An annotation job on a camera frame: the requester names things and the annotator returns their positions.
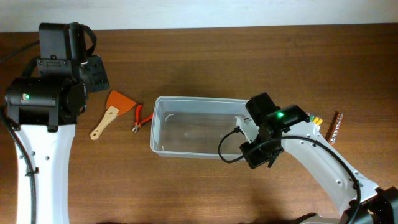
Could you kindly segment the orange scraper wooden handle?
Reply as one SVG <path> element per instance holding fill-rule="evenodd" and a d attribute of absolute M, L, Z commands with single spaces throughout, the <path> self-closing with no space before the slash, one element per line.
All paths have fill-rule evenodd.
<path fill-rule="evenodd" d="M 116 90 L 112 90 L 106 101 L 106 112 L 97 127 L 90 133 L 91 140 L 100 138 L 104 129 L 118 116 L 127 113 L 136 102 Z"/>

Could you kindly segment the clear case coloured bits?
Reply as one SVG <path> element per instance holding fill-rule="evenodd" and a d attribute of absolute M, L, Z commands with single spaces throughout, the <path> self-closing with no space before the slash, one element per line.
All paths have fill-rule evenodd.
<path fill-rule="evenodd" d="M 306 114 L 309 116 L 310 121 L 315 123 L 317 126 L 320 126 L 322 124 L 323 120 L 321 119 L 321 117 L 309 112 L 306 112 Z"/>

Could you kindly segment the orange socket bit rail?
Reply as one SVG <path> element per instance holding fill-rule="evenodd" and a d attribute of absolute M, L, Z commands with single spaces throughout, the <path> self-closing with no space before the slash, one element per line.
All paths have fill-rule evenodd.
<path fill-rule="evenodd" d="M 336 116 L 335 116 L 335 119 L 334 119 L 334 122 L 333 122 L 333 127 L 332 127 L 332 130 L 330 132 L 330 136 L 328 138 L 328 142 L 331 145 L 334 145 L 334 143 L 336 142 L 336 137 L 338 135 L 338 131 L 340 129 L 340 126 L 341 126 L 341 123 L 342 123 L 342 120 L 343 120 L 343 116 L 344 116 L 344 114 L 342 112 L 337 112 L 336 113 Z"/>

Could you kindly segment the red handled pliers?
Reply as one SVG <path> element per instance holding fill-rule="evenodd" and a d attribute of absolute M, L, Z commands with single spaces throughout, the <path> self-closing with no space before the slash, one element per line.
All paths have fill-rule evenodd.
<path fill-rule="evenodd" d="M 132 128 L 133 133 L 137 133 L 140 128 L 149 121 L 152 121 L 153 119 L 153 114 L 145 117 L 144 119 L 141 118 L 141 110 L 142 110 L 143 105 L 139 104 L 136 109 L 135 109 L 135 123 L 134 127 Z"/>

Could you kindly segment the clear plastic container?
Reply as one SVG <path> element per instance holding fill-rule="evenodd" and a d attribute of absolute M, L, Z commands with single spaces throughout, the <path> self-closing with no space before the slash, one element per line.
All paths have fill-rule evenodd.
<path fill-rule="evenodd" d="M 247 100 L 160 96 L 155 101 L 150 148 L 162 157 L 219 159 L 218 145 L 248 119 Z"/>

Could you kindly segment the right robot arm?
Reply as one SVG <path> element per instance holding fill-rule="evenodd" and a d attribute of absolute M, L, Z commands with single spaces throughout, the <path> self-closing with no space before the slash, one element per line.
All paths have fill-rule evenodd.
<path fill-rule="evenodd" d="M 339 212 L 339 218 L 311 213 L 297 223 L 397 223 L 397 188 L 383 190 L 355 169 L 299 106 L 280 108 L 263 93 L 252 97 L 246 109 L 249 117 L 238 116 L 236 123 L 247 139 L 240 150 L 250 168 L 272 165 L 287 152 L 308 170 Z"/>

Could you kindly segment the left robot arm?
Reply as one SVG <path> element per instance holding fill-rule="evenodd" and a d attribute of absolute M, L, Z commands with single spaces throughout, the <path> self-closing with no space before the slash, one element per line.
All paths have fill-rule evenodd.
<path fill-rule="evenodd" d="M 107 90 L 95 33 L 86 25 L 42 23 L 38 56 L 6 90 L 1 119 L 17 151 L 18 223 L 68 223 L 68 165 L 88 95 Z"/>

